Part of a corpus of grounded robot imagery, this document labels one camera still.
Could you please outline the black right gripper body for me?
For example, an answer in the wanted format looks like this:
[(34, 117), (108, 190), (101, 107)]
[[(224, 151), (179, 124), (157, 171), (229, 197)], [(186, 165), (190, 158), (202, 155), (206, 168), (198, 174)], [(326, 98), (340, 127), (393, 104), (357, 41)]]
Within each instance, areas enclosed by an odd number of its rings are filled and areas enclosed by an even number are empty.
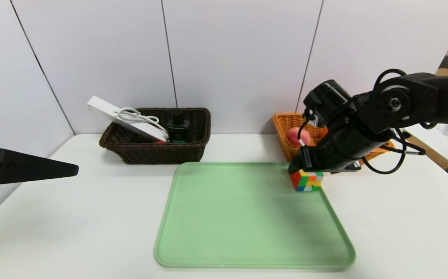
[(353, 172), (353, 160), (344, 158), (332, 143), (328, 141), (324, 145), (309, 146), (302, 138), (302, 133), (298, 137), (301, 169), (305, 172)]

